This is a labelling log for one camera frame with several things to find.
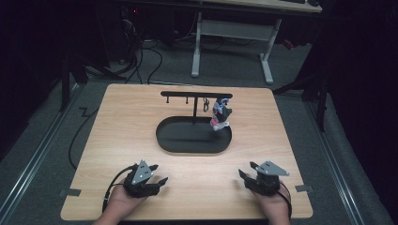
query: human hand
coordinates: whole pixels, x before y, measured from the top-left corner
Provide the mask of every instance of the human hand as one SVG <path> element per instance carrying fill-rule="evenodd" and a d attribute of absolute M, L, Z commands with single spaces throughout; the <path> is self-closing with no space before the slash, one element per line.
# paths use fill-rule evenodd
<path fill-rule="evenodd" d="M 123 188 L 124 179 L 114 187 L 108 201 L 108 206 L 93 225 L 114 225 L 130 215 L 134 209 L 147 199 L 133 198 Z"/>
<path fill-rule="evenodd" d="M 279 192 L 289 200 L 290 195 L 287 188 L 281 184 Z M 254 197 L 259 201 L 261 211 L 272 225 L 290 225 L 289 207 L 286 201 L 278 194 L 272 196 L 261 195 L 252 191 Z"/>

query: wooden tabletop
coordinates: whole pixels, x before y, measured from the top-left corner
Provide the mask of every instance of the wooden tabletop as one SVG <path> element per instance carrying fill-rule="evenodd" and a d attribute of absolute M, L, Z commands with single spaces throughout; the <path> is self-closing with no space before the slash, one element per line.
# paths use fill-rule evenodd
<path fill-rule="evenodd" d="M 219 4 L 231 4 L 245 7 L 256 7 L 256 8 L 270 8 L 280 10 L 290 10 L 298 12 L 316 12 L 322 11 L 320 6 L 313 7 L 306 1 L 304 4 L 292 3 L 282 0 L 202 0 L 203 2 L 219 3 Z"/>
<path fill-rule="evenodd" d="M 161 91 L 233 94 L 228 108 L 232 141 L 216 155 L 171 154 L 159 147 L 156 128 L 165 118 L 192 116 L 193 99 L 161 96 Z M 210 109 L 215 99 L 210 99 Z M 200 99 L 198 116 L 203 112 Z M 169 177 L 157 196 L 148 198 L 129 220 L 263 218 L 259 205 L 244 187 L 238 169 L 255 177 L 249 162 L 266 160 L 290 173 L 281 176 L 292 195 L 292 218 L 313 214 L 274 96 L 266 88 L 111 84 L 108 86 L 70 188 L 64 220 L 92 220 L 101 214 L 105 191 L 126 167 L 145 159 L 158 164 L 148 183 Z"/>

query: gray carpet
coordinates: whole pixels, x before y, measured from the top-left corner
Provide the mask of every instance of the gray carpet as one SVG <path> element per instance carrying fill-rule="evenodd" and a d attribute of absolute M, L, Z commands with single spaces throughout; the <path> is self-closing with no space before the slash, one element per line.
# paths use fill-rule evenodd
<path fill-rule="evenodd" d="M 192 45 L 174 48 L 157 45 L 154 49 L 162 56 L 161 66 L 152 75 L 152 83 L 185 83 L 197 85 L 265 87 L 275 89 L 294 81 L 303 59 L 311 46 L 298 47 L 288 51 L 276 45 L 269 58 L 274 84 L 265 83 L 262 68 L 256 54 L 233 53 L 236 46 L 215 51 L 202 51 L 201 73 L 196 79 L 191 77 Z M 140 75 L 144 83 L 149 74 L 160 62 L 157 53 L 144 50 L 144 60 Z M 114 83 L 106 77 L 91 76 L 89 83 L 71 105 L 64 122 L 55 133 L 49 151 L 24 193 L 21 201 L 9 218 L 8 224 L 90 224 L 91 221 L 63 221 L 60 218 L 65 197 L 59 196 L 62 188 L 68 188 L 74 170 L 68 161 L 68 150 L 73 136 L 84 122 L 86 113 L 95 111 L 102 100 L 106 86 Z M 131 83 L 139 83 L 134 75 Z M 304 183 L 314 191 L 309 193 L 314 215 L 308 219 L 293 219 L 292 224 L 351 224 L 319 138 L 314 119 L 308 113 L 308 104 L 303 103 L 299 91 L 288 92 L 276 97 L 283 124 L 291 142 Z M 56 86 L 47 101 L 33 115 L 29 126 L 8 156 L 0 164 L 2 187 L 0 201 L 3 203 L 19 175 L 35 153 L 46 131 L 58 114 L 61 89 Z M 84 150 L 95 116 L 88 120 L 71 148 L 72 161 L 77 165 Z M 328 101 L 325 117 L 326 136 L 337 158 L 340 168 L 351 187 L 365 224 L 392 224 L 389 215 L 378 201 L 377 196 L 355 158 L 344 132 Z"/>

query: black tray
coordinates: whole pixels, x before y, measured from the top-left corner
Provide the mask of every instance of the black tray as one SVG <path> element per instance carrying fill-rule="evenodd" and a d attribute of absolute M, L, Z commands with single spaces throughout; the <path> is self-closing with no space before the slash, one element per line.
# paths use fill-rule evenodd
<path fill-rule="evenodd" d="M 210 117 L 172 116 L 156 129 L 156 138 L 164 150 L 171 153 L 215 154 L 225 150 L 232 139 L 230 127 L 214 131 Z"/>

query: desk leg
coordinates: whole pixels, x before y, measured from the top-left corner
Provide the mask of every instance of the desk leg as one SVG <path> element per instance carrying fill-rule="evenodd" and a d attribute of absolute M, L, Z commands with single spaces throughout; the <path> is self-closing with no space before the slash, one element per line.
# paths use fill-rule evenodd
<path fill-rule="evenodd" d="M 276 21 L 276 23 L 272 29 L 272 33 L 271 33 L 271 37 L 269 39 L 268 45 L 267 45 L 267 50 L 265 53 L 260 54 L 261 65 L 263 66 L 264 76 L 266 77 L 267 84 L 273 84 L 272 74 L 271 74 L 271 71 L 269 69 L 269 64 L 268 64 L 268 58 L 271 53 L 272 46 L 275 42 L 275 38 L 278 35 L 278 31 L 279 31 L 279 27 L 281 26 L 281 22 L 282 22 L 281 19 Z"/>
<path fill-rule="evenodd" d="M 200 36 L 202 32 L 202 12 L 198 12 L 198 22 L 196 27 L 196 45 L 195 52 L 193 53 L 193 62 L 192 62 L 192 76 L 199 76 L 199 67 L 200 67 Z"/>

